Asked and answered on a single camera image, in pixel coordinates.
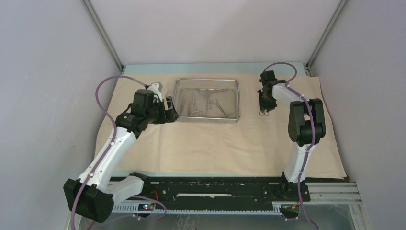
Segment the beige wrapping cloth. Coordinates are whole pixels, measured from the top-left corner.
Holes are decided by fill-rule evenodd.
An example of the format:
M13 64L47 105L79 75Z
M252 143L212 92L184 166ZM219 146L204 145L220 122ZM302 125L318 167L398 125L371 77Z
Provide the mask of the beige wrapping cloth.
M133 101L141 83L160 82L172 96L180 78L235 79L241 114L234 124L166 123L149 125L117 165L117 171L157 175L277 176L291 155L289 110L282 103L268 116L259 114L259 74L130 74L119 79L107 106L117 117Z

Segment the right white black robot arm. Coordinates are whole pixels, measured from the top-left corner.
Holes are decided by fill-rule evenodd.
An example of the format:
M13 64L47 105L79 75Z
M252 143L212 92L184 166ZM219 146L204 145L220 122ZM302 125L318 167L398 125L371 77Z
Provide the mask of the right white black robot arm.
M319 98L307 99L293 89L286 80L278 80L272 70L260 74L262 89L259 94L259 113L268 116L279 104L289 109L288 135L292 141L289 163L282 174L279 196L293 199L305 184L305 171L309 157L326 134L323 102Z

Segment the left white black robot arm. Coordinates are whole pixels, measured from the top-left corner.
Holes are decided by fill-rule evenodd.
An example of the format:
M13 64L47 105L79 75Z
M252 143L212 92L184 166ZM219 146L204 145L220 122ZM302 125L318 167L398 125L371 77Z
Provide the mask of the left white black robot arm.
M133 102L113 121L113 129L96 158L76 180L65 182L63 189L72 214L102 223L122 201L133 196L147 199L151 186L142 176L130 174L113 184L110 179L148 125L172 123L178 118L171 96L162 99L156 90L137 90Z

